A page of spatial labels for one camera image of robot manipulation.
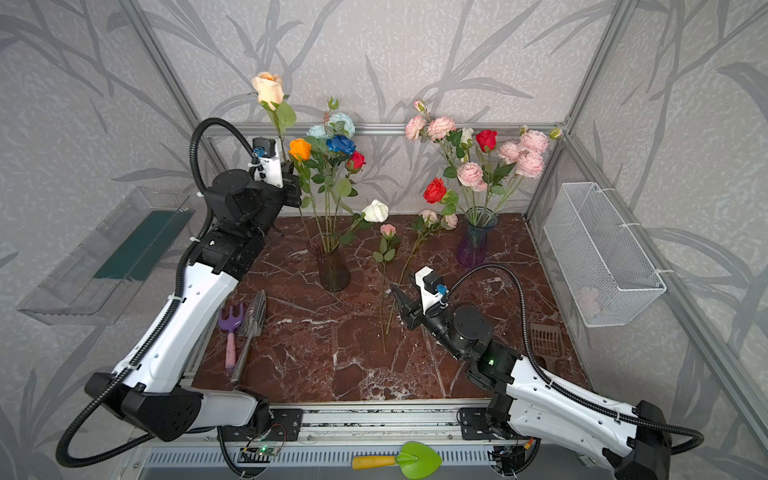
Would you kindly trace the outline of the green stem small red rose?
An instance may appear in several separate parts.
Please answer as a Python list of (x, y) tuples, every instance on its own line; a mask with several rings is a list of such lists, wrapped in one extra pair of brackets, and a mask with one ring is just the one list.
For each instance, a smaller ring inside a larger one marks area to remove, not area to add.
[(350, 243), (357, 230), (365, 223), (363, 214), (355, 212), (350, 206), (358, 192), (355, 188), (354, 177), (361, 172), (365, 165), (365, 157), (358, 151), (332, 152), (329, 157), (328, 194), (328, 226), (327, 245), (334, 250), (342, 244)]

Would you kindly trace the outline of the small pink bud spray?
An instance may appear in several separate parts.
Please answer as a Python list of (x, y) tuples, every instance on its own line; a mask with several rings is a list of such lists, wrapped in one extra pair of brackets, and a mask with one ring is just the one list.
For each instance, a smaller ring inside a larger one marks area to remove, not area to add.
[[(419, 213), (419, 216), (417, 217), (417, 219), (410, 224), (410, 228), (415, 233), (416, 237), (412, 242), (408, 255), (406, 256), (406, 259), (404, 261), (404, 265), (401, 269), (401, 273), (398, 277), (397, 283), (401, 283), (404, 280), (405, 272), (410, 262), (419, 253), (419, 250), (421, 249), (421, 247), (434, 234), (442, 230), (445, 230), (445, 231), (454, 230), (457, 228), (457, 226), (458, 226), (458, 217), (456, 214), (443, 216), (431, 209), (422, 210)], [(398, 246), (402, 241), (402, 237), (399, 236), (398, 233), (397, 233), (397, 236), (398, 236), (398, 243), (396, 245), (396, 255), (398, 252)]]

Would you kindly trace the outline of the peach rosebud stem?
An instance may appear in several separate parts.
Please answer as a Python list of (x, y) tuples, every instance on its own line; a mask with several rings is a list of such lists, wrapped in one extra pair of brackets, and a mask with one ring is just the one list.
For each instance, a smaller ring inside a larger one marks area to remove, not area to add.
[(296, 113), (287, 103), (283, 90), (282, 79), (269, 72), (258, 73), (251, 81), (256, 92), (259, 105), (265, 110), (267, 117), (277, 130), (281, 147), (281, 162), (288, 164), (288, 149), (285, 146), (286, 132), (296, 123)]

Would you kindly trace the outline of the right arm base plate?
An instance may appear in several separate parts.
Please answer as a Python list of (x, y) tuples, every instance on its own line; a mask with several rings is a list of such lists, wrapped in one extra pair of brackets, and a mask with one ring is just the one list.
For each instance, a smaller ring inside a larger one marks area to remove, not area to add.
[(486, 408), (463, 407), (456, 415), (461, 437), (470, 440), (509, 440), (512, 433), (506, 428), (494, 425), (486, 415)]

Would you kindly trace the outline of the dark red rose stem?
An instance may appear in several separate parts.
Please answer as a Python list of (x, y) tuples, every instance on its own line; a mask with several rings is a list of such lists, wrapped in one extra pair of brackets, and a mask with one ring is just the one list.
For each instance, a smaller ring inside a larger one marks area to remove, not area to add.
[(490, 185), (500, 185), (516, 165), (519, 152), (514, 142), (497, 141), (498, 132), (483, 130), (475, 135), (476, 153), (483, 179)]

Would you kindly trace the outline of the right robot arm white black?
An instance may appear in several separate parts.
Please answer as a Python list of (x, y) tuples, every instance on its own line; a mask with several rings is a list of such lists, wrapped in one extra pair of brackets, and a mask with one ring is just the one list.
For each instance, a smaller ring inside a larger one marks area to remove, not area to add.
[(429, 292), (412, 299), (399, 288), (392, 293), (407, 328), (427, 330), (467, 364), (474, 385), (491, 393), (485, 417), (495, 434), (555, 443), (617, 479), (669, 477), (671, 437), (643, 424), (663, 422), (655, 405), (641, 401), (632, 406), (536, 372), (528, 357), (494, 340), (492, 322), (469, 303), (450, 306)]

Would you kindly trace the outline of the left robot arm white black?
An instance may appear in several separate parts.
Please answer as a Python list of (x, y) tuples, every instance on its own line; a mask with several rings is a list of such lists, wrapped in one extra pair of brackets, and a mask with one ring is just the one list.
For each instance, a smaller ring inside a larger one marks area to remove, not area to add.
[(285, 206), (301, 204), (298, 178), (282, 187), (263, 173), (233, 169), (218, 175), (204, 198), (216, 225), (193, 242), (182, 281), (146, 334), (111, 373), (96, 373), (85, 391), (117, 418), (169, 442), (190, 430), (255, 427), (264, 400), (241, 391), (197, 390), (181, 384), (194, 347), (244, 278)]

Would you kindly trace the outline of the white rosebud stem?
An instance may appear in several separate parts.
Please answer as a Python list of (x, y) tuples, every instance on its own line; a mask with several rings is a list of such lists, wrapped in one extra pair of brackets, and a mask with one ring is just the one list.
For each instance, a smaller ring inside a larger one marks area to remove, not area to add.
[(462, 135), (461, 135), (461, 146), (462, 147), (470, 147), (473, 142), (473, 136), (474, 136), (474, 130), (469, 127), (465, 127), (462, 129)]

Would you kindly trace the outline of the white rose stem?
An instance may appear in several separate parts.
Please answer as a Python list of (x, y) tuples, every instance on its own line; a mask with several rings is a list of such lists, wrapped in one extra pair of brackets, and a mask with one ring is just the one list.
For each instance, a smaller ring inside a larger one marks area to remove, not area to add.
[(351, 243), (359, 231), (366, 230), (374, 224), (384, 223), (389, 217), (389, 207), (378, 199), (372, 200), (363, 210), (354, 214), (350, 225), (338, 236), (340, 245)]

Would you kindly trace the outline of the pink rosebud stem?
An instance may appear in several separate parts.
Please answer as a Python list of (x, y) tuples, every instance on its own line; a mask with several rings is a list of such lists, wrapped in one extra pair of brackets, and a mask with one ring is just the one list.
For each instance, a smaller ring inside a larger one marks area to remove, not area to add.
[(383, 346), (383, 349), (386, 349), (383, 309), (384, 309), (385, 291), (388, 285), (387, 266), (394, 259), (396, 255), (396, 245), (398, 243), (398, 236), (397, 236), (397, 229), (392, 224), (382, 224), (379, 229), (379, 232), (380, 232), (379, 248), (372, 253), (372, 257), (376, 261), (379, 267), (379, 273), (381, 276), (377, 318), (379, 321), (382, 346)]

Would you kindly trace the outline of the dark glass cup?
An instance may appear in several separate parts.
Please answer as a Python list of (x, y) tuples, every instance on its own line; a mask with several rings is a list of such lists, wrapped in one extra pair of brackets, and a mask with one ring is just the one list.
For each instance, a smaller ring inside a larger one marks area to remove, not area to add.
[(308, 249), (316, 260), (319, 283), (323, 289), (339, 292), (350, 284), (351, 274), (335, 237), (315, 235), (308, 241)]

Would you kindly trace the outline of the purple ribbed glass vase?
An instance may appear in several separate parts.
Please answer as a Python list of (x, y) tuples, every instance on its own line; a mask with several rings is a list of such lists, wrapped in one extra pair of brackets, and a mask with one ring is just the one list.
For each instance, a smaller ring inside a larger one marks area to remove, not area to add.
[(467, 230), (459, 243), (456, 259), (465, 268), (485, 262), (489, 233), (498, 223), (498, 216), (487, 207), (472, 207), (465, 215)]

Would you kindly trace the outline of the white blue flower stem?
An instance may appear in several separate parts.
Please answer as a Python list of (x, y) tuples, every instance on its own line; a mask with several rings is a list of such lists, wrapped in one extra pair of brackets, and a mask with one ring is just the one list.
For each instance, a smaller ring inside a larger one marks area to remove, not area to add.
[(356, 129), (354, 120), (339, 109), (339, 100), (330, 97), (327, 102), (327, 110), (323, 121), (320, 124), (312, 126), (304, 140), (312, 146), (312, 177), (311, 186), (317, 204), (317, 213), (322, 226), (323, 234), (326, 232), (326, 200), (325, 186), (323, 177), (324, 156), (327, 154), (326, 140), (335, 135), (345, 135), (353, 139)]

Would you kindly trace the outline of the orange rose stem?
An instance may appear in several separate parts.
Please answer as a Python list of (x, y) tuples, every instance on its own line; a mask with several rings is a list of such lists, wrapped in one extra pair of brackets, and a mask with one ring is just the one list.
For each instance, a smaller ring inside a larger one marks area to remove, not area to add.
[(323, 239), (323, 230), (317, 213), (317, 204), (311, 186), (312, 177), (312, 146), (304, 139), (292, 140), (288, 151), (299, 177), (300, 187), (304, 193), (305, 199), (302, 201), (303, 208), (310, 208), (313, 213), (314, 221), (317, 227), (317, 234), (321, 238), (323, 247), (327, 247), (327, 241)]

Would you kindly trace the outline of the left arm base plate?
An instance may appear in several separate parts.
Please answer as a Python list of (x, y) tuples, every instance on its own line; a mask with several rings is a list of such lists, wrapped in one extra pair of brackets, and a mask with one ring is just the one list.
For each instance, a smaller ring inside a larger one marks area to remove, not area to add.
[(300, 408), (260, 409), (240, 428), (240, 435), (247, 440), (296, 442), (303, 416)]

